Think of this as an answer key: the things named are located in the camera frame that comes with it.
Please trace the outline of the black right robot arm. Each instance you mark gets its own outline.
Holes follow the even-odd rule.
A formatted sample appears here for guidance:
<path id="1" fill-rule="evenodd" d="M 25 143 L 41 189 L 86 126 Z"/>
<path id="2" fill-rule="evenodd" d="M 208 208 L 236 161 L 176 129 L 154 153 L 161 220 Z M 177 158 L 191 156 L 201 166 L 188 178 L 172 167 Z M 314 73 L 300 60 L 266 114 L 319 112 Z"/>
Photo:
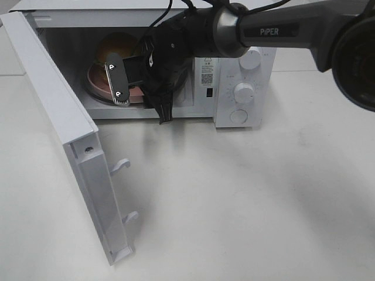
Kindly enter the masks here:
<path id="1" fill-rule="evenodd" d="M 255 9 L 229 1 L 197 8 L 187 1 L 177 15 L 159 17 L 139 41 L 139 56 L 111 53 L 105 71 L 113 102 L 129 103 L 139 86 L 160 123 L 172 120 L 173 92 L 195 57 L 238 58 L 251 47 L 311 51 L 316 67 L 331 70 L 352 103 L 374 110 L 374 2 L 320 1 L 287 6 L 279 1 Z"/>

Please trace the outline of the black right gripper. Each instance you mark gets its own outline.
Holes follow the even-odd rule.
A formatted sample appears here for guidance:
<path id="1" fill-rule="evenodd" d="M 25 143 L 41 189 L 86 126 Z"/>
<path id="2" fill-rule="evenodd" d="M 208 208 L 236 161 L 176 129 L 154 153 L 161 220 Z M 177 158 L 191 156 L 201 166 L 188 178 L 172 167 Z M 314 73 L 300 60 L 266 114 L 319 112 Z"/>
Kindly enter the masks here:
<path id="1" fill-rule="evenodd" d="M 129 88 L 139 87 L 146 103 L 158 114 L 160 124 L 170 122 L 173 96 L 192 79 L 193 109 L 190 116 L 207 113 L 211 87 L 198 81 L 199 59 L 211 55 L 211 24 L 207 15 L 176 15 L 156 28 L 142 41 L 139 56 L 126 59 L 109 53 L 105 72 L 113 103 L 129 106 Z"/>

